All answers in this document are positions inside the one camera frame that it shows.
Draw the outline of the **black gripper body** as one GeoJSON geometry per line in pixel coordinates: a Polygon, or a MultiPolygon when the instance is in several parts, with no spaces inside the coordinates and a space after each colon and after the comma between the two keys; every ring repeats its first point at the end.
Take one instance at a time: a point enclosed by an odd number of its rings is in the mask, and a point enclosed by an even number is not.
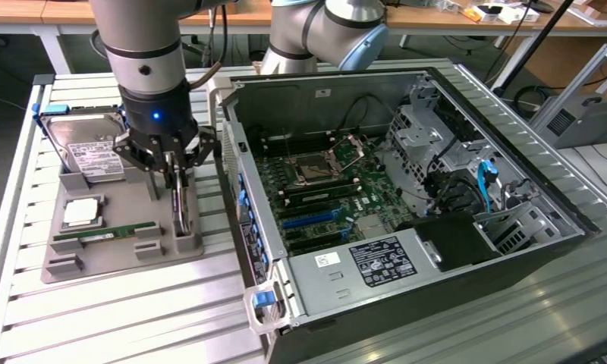
{"type": "Polygon", "coordinates": [[[120,86],[132,142],[154,152],[183,154],[199,127],[191,110],[191,85],[182,80],[163,93],[143,94],[120,86]]]}

